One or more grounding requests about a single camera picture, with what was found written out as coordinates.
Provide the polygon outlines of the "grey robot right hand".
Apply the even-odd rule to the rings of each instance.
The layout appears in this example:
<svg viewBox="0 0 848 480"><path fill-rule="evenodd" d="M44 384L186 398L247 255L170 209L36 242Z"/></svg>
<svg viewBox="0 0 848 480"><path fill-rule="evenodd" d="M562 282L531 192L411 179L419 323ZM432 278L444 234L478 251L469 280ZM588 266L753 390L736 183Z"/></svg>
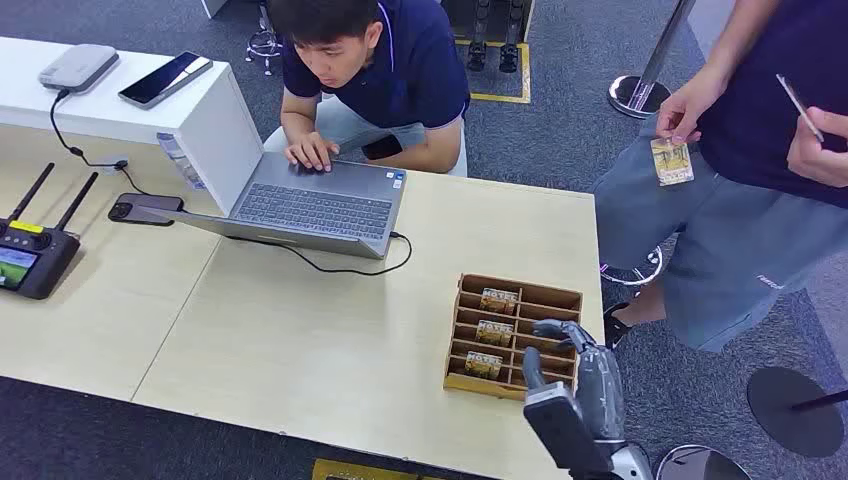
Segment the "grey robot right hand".
<svg viewBox="0 0 848 480"><path fill-rule="evenodd" d="M625 442L625 407L621 376L614 353L599 344L574 321L544 319L532 327L537 337L554 339L560 348L572 347L578 354L577 388L573 394L560 382L546 383L541 353L534 347L524 352L522 373L528 388L524 416L535 430L552 426L569 408L600 444Z"/></svg>

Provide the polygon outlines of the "person's left hand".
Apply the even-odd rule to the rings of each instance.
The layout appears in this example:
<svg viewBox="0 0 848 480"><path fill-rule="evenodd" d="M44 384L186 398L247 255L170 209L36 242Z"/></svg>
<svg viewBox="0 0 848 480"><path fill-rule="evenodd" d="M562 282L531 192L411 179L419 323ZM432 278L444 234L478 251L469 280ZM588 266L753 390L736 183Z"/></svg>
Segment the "person's left hand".
<svg viewBox="0 0 848 480"><path fill-rule="evenodd" d="M809 107L806 114L819 130L847 139L847 117ZM847 153L824 149L803 118L798 119L787 157L793 173L836 188L847 186Z"/></svg>

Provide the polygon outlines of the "person's right hand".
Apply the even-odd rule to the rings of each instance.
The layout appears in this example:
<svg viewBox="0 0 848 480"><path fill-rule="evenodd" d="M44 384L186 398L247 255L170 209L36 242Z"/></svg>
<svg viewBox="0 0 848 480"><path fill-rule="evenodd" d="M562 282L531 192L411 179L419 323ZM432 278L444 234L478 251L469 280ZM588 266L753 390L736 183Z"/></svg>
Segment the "person's right hand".
<svg viewBox="0 0 848 480"><path fill-rule="evenodd" d="M318 132L309 132L289 141L284 154L292 165L320 172L332 170L331 158L340 153L338 144L324 139Z"/></svg>
<svg viewBox="0 0 848 480"><path fill-rule="evenodd" d="M718 67L701 68L661 104L656 135L675 145L697 141L701 136L699 118L724 93L727 82L728 75Z"/></svg>

